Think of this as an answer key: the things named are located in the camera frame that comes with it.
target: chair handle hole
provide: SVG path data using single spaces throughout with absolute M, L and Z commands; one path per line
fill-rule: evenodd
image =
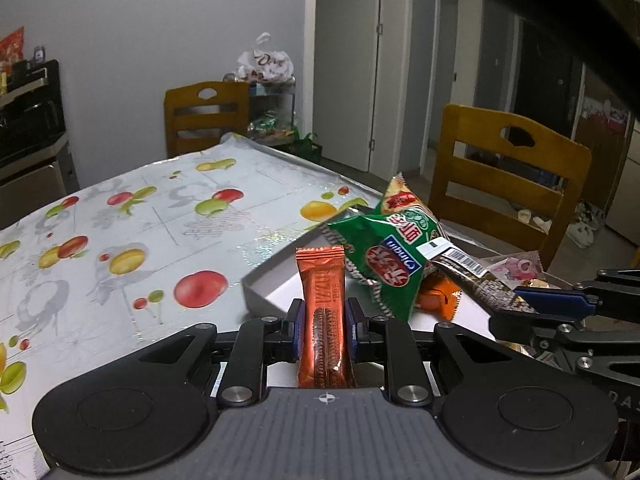
M 531 137 L 531 134 L 517 126 L 505 126 L 500 130 L 500 136 L 513 146 L 533 148 L 536 145 L 536 141 Z
M 218 95 L 218 92 L 216 92 L 213 88 L 203 88 L 198 92 L 198 97 L 200 99 L 211 99 L 216 95 Z

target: barcode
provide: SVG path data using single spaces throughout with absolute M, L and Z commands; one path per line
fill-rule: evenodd
M 444 253 L 444 256 L 465 267 L 466 270 L 472 272 L 478 278 L 482 278 L 486 273 L 486 269 L 482 265 L 457 249 L 449 249 Z

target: brown snack wrapper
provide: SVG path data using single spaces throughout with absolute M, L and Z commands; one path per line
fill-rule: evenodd
M 418 247 L 418 251 L 485 310 L 537 312 L 491 272 L 448 240 L 430 240 Z
M 300 388 L 355 386 L 344 329 L 344 248 L 302 248 L 296 261 L 305 297 Z

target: red package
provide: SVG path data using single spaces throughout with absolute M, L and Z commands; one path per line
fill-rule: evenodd
M 20 27 L 0 40 L 0 72 L 11 73 L 11 65 L 22 59 L 24 27 Z

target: round black pad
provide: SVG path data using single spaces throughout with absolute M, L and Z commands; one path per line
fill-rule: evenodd
M 532 362 L 492 363 L 444 401 L 452 441 L 482 462 L 524 474 L 578 469 L 603 456 L 618 415 L 589 383 Z
M 143 392 L 114 388 L 89 395 L 80 403 L 78 415 L 94 430 L 118 431 L 144 422 L 153 406 L 154 402 Z
M 187 384 L 118 388 L 82 380 L 51 390 L 33 413 L 38 444 L 64 468 L 89 474 L 145 470 L 183 452 L 208 424 L 202 394 Z
M 568 400 L 552 390 L 524 386 L 503 394 L 498 400 L 498 412 L 516 428 L 549 431 L 568 423 L 574 409 Z

